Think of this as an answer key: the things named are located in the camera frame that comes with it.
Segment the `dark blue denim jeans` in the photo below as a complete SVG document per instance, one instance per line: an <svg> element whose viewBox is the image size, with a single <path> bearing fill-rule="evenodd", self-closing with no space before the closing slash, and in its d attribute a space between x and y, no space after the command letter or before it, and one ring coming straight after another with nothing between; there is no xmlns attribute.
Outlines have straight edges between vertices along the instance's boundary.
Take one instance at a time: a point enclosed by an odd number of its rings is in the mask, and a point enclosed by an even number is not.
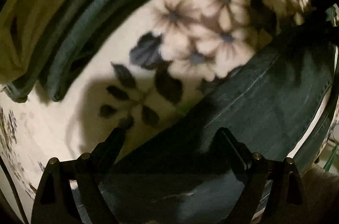
<svg viewBox="0 0 339 224"><path fill-rule="evenodd" d="M327 40L289 54L272 42L183 118L109 168L99 190L117 223L220 223L240 197L217 143L219 128L268 160L283 161L300 142L313 157L338 100L338 47Z"/></svg>

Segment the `floral bed blanket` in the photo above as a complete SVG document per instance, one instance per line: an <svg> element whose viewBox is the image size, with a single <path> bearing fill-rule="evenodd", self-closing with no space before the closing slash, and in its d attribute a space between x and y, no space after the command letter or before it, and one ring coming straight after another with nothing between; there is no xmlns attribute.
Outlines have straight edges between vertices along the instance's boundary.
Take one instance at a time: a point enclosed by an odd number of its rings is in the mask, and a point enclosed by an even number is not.
<svg viewBox="0 0 339 224"><path fill-rule="evenodd" d="M147 0L110 29L63 99L36 82L23 103L1 84L1 168L21 219L33 204L49 159L91 153L115 128L126 131L116 161L183 118L272 42L289 54L327 40L338 47L338 0ZM313 157L300 142L287 157L305 173Z"/></svg>

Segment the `folded dark jeans stack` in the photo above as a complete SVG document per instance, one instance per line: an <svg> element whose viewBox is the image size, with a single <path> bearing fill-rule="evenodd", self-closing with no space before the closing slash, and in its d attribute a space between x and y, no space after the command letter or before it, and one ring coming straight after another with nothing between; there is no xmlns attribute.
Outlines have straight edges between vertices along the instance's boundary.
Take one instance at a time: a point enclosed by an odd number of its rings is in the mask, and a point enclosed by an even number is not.
<svg viewBox="0 0 339 224"><path fill-rule="evenodd" d="M97 53L108 31L145 1L65 0L39 38L27 72L3 84L5 93L23 103L39 82L51 100L60 101Z"/></svg>

